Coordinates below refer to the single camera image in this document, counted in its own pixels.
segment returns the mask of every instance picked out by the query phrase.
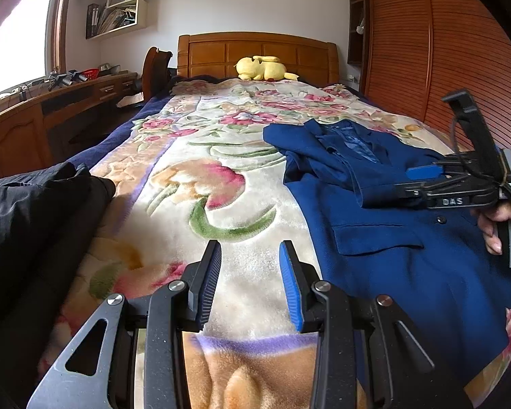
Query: pikachu plush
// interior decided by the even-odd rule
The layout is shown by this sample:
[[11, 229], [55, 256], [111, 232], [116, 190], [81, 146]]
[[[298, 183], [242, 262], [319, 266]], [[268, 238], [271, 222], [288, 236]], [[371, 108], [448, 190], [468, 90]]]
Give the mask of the pikachu plush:
[[278, 81], [285, 78], [297, 81], [299, 78], [299, 75], [286, 72], [286, 67], [277, 57], [241, 58], [235, 68], [241, 80]]

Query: white wall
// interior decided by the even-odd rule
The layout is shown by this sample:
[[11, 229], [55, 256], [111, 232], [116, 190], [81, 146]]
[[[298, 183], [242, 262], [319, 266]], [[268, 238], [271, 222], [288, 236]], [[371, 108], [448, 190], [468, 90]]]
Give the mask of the white wall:
[[94, 0], [68, 0], [66, 15], [66, 68], [83, 71], [101, 64], [101, 45], [85, 39], [87, 6]]
[[[90, 1], [82, 0], [86, 8]], [[100, 42], [100, 60], [122, 69], [141, 72], [151, 46], [170, 50], [176, 67], [178, 37], [218, 31], [260, 31], [299, 35], [337, 44], [341, 75], [346, 76], [349, 35], [349, 0], [147, 0], [148, 27]], [[70, 24], [71, 8], [68, 8]], [[94, 50], [83, 45], [85, 10], [76, 15], [78, 37], [71, 41], [74, 59], [87, 63]]]

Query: jacket pocket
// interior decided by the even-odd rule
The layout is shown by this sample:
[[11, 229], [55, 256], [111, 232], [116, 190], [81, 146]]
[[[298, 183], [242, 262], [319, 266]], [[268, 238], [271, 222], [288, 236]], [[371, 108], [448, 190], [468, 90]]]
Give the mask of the jacket pocket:
[[342, 255], [373, 254], [391, 247], [424, 248], [420, 237], [402, 225], [333, 226], [337, 250]]

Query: wooden door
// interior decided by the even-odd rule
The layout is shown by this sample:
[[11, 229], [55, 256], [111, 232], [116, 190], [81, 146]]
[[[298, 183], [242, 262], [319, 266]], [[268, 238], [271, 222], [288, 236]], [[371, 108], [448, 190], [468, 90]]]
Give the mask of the wooden door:
[[511, 149], [511, 41], [479, 0], [369, 0], [369, 13], [370, 100], [448, 133], [441, 98], [467, 88], [496, 143]]
[[0, 178], [52, 165], [40, 105], [0, 122]]
[[377, 106], [422, 120], [428, 73], [428, 0], [369, 0], [366, 95]]

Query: wooden headboard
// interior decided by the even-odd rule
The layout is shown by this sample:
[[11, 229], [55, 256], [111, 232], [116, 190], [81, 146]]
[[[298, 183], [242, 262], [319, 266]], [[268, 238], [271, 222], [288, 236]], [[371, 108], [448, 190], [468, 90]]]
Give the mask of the wooden headboard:
[[334, 43], [265, 32], [213, 32], [182, 35], [178, 40], [178, 75], [237, 77], [235, 64], [243, 57], [279, 57], [306, 82], [326, 86], [339, 81]]

